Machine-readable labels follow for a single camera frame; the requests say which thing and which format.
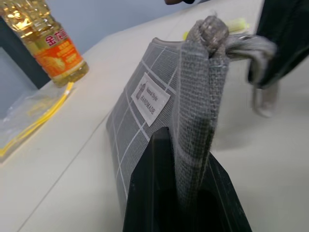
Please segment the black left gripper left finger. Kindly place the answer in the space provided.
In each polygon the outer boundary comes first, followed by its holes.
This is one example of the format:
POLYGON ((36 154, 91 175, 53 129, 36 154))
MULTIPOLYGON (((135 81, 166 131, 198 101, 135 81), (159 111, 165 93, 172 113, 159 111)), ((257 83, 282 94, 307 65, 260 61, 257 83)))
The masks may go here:
POLYGON ((130 179, 123 231, 180 232, 174 155, 167 127, 154 132, 130 179))

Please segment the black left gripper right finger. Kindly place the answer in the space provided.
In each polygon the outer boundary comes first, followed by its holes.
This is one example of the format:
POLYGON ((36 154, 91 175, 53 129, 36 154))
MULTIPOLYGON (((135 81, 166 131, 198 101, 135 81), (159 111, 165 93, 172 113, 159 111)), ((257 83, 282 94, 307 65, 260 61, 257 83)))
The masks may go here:
POLYGON ((232 181, 212 155, 197 197, 199 232, 251 232, 232 181))

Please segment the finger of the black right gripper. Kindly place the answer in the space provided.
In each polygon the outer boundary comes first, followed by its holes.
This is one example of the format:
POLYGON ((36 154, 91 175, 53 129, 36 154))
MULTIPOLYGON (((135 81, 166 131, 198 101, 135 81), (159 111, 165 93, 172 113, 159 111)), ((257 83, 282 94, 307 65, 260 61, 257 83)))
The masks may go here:
POLYGON ((281 80, 309 55, 309 1, 264 1, 257 35, 277 45, 266 73, 257 82, 258 88, 266 88, 281 80))

